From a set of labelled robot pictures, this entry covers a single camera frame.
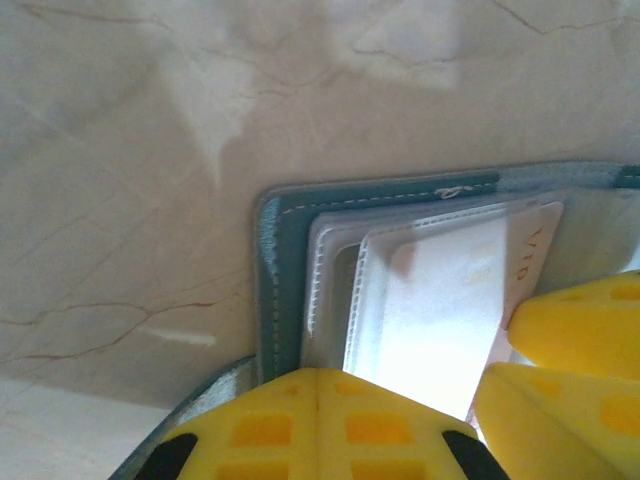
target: stitching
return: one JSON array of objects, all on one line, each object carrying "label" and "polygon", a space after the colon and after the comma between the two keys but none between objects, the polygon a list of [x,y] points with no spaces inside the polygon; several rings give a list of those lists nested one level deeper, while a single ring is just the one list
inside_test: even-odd
[{"label": "stitching", "polygon": [[337,206],[337,205],[350,205],[350,204],[358,204],[365,202],[379,202],[383,200],[396,200],[400,198],[416,198],[416,197],[425,197],[428,195],[437,194],[437,192],[441,192],[441,199],[447,200],[450,198],[454,198],[463,190],[475,189],[480,187],[488,187],[495,185],[496,182],[486,182],[486,183],[477,183],[475,185],[462,185],[455,187],[444,187],[438,188],[436,190],[430,190],[425,192],[418,193],[402,193],[398,195],[387,195],[387,196],[377,196],[377,197],[369,197],[369,198],[357,198],[350,200],[343,200],[340,202],[328,202],[328,203],[310,203],[306,205],[296,205],[295,207],[289,208],[283,211],[276,218],[275,226],[274,226],[274,245],[273,245],[273,259],[275,264],[275,273],[271,276],[273,282],[273,298],[272,298],[272,307],[273,307],[273,369],[274,374],[277,376],[280,371],[280,274],[278,272],[278,225],[280,220],[285,215],[289,215],[293,212],[297,212],[299,210],[304,210],[307,208],[318,208],[318,207],[329,207],[329,206]]},{"label": "stitching", "polygon": [[312,276],[312,282],[311,282],[311,302],[309,304],[309,318],[311,318],[312,320],[309,322],[309,324],[307,325],[307,329],[309,330],[309,335],[313,336],[314,331],[315,331],[315,326],[316,326],[316,311],[318,309],[318,285],[320,284],[320,282],[318,281],[318,277],[320,276],[320,268],[319,265],[321,265],[324,260],[324,249],[325,249],[325,244],[324,244],[324,239],[327,236],[327,233],[329,233],[330,230],[324,230],[321,234],[320,237],[318,238],[318,246],[320,248],[318,248],[318,251],[316,252],[314,258],[313,258],[313,276]]},{"label": "stitching", "polygon": [[620,172],[620,168],[617,171],[614,171],[614,166],[610,164],[605,165],[584,165],[580,168],[576,168],[577,166],[573,163],[556,163],[553,165],[553,170],[548,171],[548,169],[541,170],[540,165],[529,165],[529,166],[515,166],[511,171],[506,171],[501,175],[500,181],[513,182],[517,181],[521,185],[526,185],[527,183],[538,182],[540,180],[544,180],[546,178],[557,179],[559,177],[567,177],[567,178],[575,178],[575,177],[585,177],[590,174],[610,174],[615,175]]}]

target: marble vein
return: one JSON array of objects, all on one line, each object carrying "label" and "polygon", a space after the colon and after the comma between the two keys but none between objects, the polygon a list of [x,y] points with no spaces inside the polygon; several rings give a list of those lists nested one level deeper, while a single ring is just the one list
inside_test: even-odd
[{"label": "marble vein", "polygon": [[[173,296],[176,296],[176,295],[193,292],[195,290],[201,289],[202,287],[206,287],[207,285],[213,285],[215,283],[218,283],[221,280],[224,280],[225,278],[228,278],[228,277],[233,276],[233,275],[237,275],[239,273],[243,273],[245,271],[246,270],[244,268],[233,270],[231,272],[227,272],[227,273],[224,273],[224,274],[222,274],[220,276],[217,276],[216,278],[213,278],[211,280],[205,280],[204,282],[197,283],[197,284],[192,285],[190,287],[182,288],[180,290],[176,290],[176,291],[173,291],[173,292],[163,293],[162,295],[157,296],[157,297],[152,297],[151,300],[161,300],[161,299],[164,299],[164,298],[167,298],[167,297],[173,297]],[[246,281],[247,281],[247,279],[243,278],[242,280],[240,280],[237,283],[235,283],[230,288],[230,290],[234,290],[235,288],[237,288],[239,285],[242,285]]]},{"label": "marble vein", "polygon": [[552,28],[551,30],[541,30],[538,27],[536,27],[535,25],[533,25],[531,22],[527,21],[522,15],[520,15],[519,13],[515,12],[513,9],[507,7],[506,5],[502,4],[499,0],[491,0],[491,3],[493,3],[496,7],[498,7],[500,10],[506,12],[507,14],[509,14],[511,17],[515,18],[518,22],[520,22],[522,25],[524,25],[525,27],[527,27],[530,30],[533,30],[534,32],[536,32],[539,35],[549,35],[550,33],[554,33],[557,32],[559,30],[575,30],[575,31],[579,31],[585,28],[592,28],[592,27],[598,27],[601,25],[607,25],[613,22],[617,22],[617,21],[622,21],[622,20],[629,20],[632,22],[640,22],[640,19],[636,19],[634,17],[630,17],[630,16],[626,16],[626,15],[620,15],[620,16],[616,16],[613,18],[608,18],[606,20],[599,20],[597,22],[592,22],[592,23],[585,23],[583,25],[560,25],[558,27]]},{"label": "marble vein", "polygon": [[91,347],[91,348],[87,348],[85,350],[81,350],[78,352],[74,352],[74,353],[68,353],[68,354],[60,354],[60,355],[40,355],[40,354],[30,354],[30,355],[21,355],[21,356],[17,356],[17,357],[12,357],[12,358],[8,358],[5,360],[1,360],[0,361],[0,365],[4,365],[7,363],[13,363],[13,362],[17,362],[17,361],[21,361],[21,360],[47,360],[47,361],[56,361],[56,360],[64,360],[64,359],[77,359],[83,355],[89,354],[89,353],[94,353],[94,352],[99,352],[102,351],[106,348],[109,347],[113,347],[114,345],[117,345],[118,343],[120,343],[122,340],[124,340],[125,338],[127,338],[133,331],[135,331],[138,327],[140,327],[141,325],[147,323],[149,320],[151,320],[152,318],[154,318],[156,315],[160,315],[161,313],[166,313],[166,312],[170,312],[173,310],[181,310],[181,309],[185,309],[185,308],[211,308],[214,307],[222,302],[224,302],[226,300],[226,298],[223,298],[221,300],[218,300],[216,302],[209,302],[209,303],[201,303],[201,302],[194,302],[194,303],[187,303],[184,305],[174,305],[174,306],[170,306],[170,307],[166,307],[166,308],[162,308],[160,310],[148,310],[144,307],[141,307],[139,305],[133,305],[133,304],[129,304],[129,303],[118,303],[118,302],[113,302],[113,303],[109,303],[109,302],[101,302],[101,303],[93,303],[93,304],[85,304],[85,305],[70,305],[66,308],[63,308],[61,310],[48,310],[48,311],[44,311],[42,312],[40,315],[38,315],[33,321],[28,322],[28,323],[24,323],[22,325],[25,326],[30,326],[30,325],[37,325],[39,323],[42,323],[45,318],[52,314],[52,313],[64,313],[70,310],[75,310],[75,309],[85,309],[85,308],[96,308],[96,307],[128,307],[128,308],[133,308],[135,310],[139,310],[141,312],[144,312],[145,316],[141,319],[138,320],[137,322],[135,322],[132,326],[130,326],[128,329],[126,329],[123,333],[121,333],[120,335],[118,335],[114,340],[105,343],[103,345],[98,345],[96,347]]},{"label": "marble vein", "polygon": [[450,62],[455,62],[457,60],[454,57],[445,57],[445,58],[430,58],[428,60],[411,61],[407,58],[404,58],[401,55],[389,52],[387,50],[363,50],[354,46],[351,46],[351,51],[356,55],[391,58],[396,62],[398,62],[400,65],[406,66],[408,68],[417,67],[418,65],[450,63]]},{"label": "marble vein", "polygon": [[250,65],[251,67],[253,67],[260,75],[262,75],[263,77],[272,80],[274,82],[276,82],[277,84],[283,86],[283,87],[289,87],[289,88],[305,88],[305,87],[309,87],[315,83],[317,83],[320,79],[322,79],[323,77],[325,77],[333,68],[333,65],[328,65],[325,68],[323,68],[320,72],[314,74],[311,76],[311,78],[304,80],[302,82],[288,82],[280,77],[276,77],[275,75],[272,75],[271,73],[267,72],[264,67],[262,67],[260,65],[259,62],[255,61],[255,60],[251,60],[249,58],[245,58],[245,57],[241,57],[239,55],[234,55],[231,53],[226,53],[218,48],[214,48],[214,47],[199,47],[199,50],[206,52],[206,53],[210,53],[213,55],[216,55],[218,57],[221,58],[226,58],[228,60],[234,60],[237,62],[241,62],[247,65]]},{"label": "marble vein", "polygon": [[[107,198],[105,198],[103,200],[103,203],[108,202],[109,200],[111,200],[112,198],[115,197],[115,192],[112,193],[111,195],[109,195]],[[30,255],[32,255],[35,251],[37,251],[42,245],[44,245],[45,243],[47,243],[48,241],[50,241],[51,239],[53,239],[56,235],[58,235],[59,233],[63,232],[64,230],[68,229],[69,227],[75,225],[76,223],[78,223],[81,220],[86,219],[87,217],[89,217],[93,212],[95,212],[95,210],[98,207],[92,208],[86,212],[81,213],[80,215],[75,216],[74,218],[70,219],[69,221],[63,223],[62,225],[56,227],[53,231],[51,231],[50,233],[48,233],[47,235],[45,235],[44,237],[42,237],[41,239],[39,239],[36,243],[34,243],[31,247],[29,247],[29,249],[27,249],[24,253],[22,253],[20,256],[18,256],[12,263],[11,265],[14,266],[18,263],[20,263],[22,260],[24,260],[25,258],[29,257]]]},{"label": "marble vein", "polygon": [[36,5],[33,3],[18,2],[16,3],[16,5],[18,5],[20,8],[25,10],[29,15],[32,15],[37,18],[42,18],[45,14],[62,15],[65,17],[78,18],[81,20],[89,20],[92,22],[101,22],[101,23],[124,24],[124,25],[149,24],[149,25],[155,25],[157,27],[164,28],[165,30],[172,31],[171,27],[169,27],[166,23],[162,22],[157,18],[108,17],[108,16],[98,15],[94,13],[84,13],[84,12],[77,12],[74,10],[67,10],[65,8]]}]

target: square hole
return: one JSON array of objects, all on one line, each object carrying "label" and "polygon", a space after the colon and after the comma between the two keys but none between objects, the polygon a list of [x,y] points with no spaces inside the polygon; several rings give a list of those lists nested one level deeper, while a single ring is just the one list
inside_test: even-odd
[{"label": "square hole", "polygon": [[640,437],[640,398],[622,394],[603,398],[600,421],[618,433]]},{"label": "square hole", "polygon": [[611,290],[611,298],[613,300],[640,300],[640,285],[620,285]]},{"label": "square hole", "polygon": [[341,395],[364,395],[367,393],[362,385],[353,382],[340,382],[336,384],[336,392]]},{"label": "square hole", "polygon": [[355,460],[353,480],[427,480],[424,465],[412,460]]},{"label": "square hole", "polygon": [[291,418],[284,414],[248,415],[238,422],[231,438],[234,447],[267,447],[291,443]]},{"label": "square hole", "polygon": [[549,395],[551,397],[557,397],[558,395],[560,395],[560,390],[562,390],[562,386],[558,382],[554,382],[553,380],[548,380],[542,377],[534,376],[533,378],[529,379],[529,383],[540,393]]},{"label": "square hole", "polygon": [[291,395],[292,397],[295,397],[300,393],[300,387],[298,385],[292,385],[290,387],[287,387],[284,393],[285,395]]},{"label": "square hole", "polygon": [[361,445],[392,445],[413,442],[407,420],[387,412],[355,413],[347,417],[347,441]]},{"label": "square hole", "polygon": [[215,480],[289,480],[289,466],[285,462],[220,465]]}]

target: black stripe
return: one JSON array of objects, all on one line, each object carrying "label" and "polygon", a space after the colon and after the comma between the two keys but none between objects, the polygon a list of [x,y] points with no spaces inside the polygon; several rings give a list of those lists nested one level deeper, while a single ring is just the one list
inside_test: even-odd
[{"label": "black stripe", "polygon": [[158,445],[136,475],[135,480],[177,480],[198,437],[184,433]]},{"label": "black stripe", "polygon": [[509,480],[482,442],[455,430],[442,436],[468,480]]}]

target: marble surface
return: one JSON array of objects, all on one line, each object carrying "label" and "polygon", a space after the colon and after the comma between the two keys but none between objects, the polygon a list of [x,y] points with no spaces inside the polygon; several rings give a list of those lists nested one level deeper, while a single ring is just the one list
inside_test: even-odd
[{"label": "marble surface", "polygon": [[105,478],[254,350],[265,188],[640,150],[638,0],[8,0],[0,36],[3,478]]}]

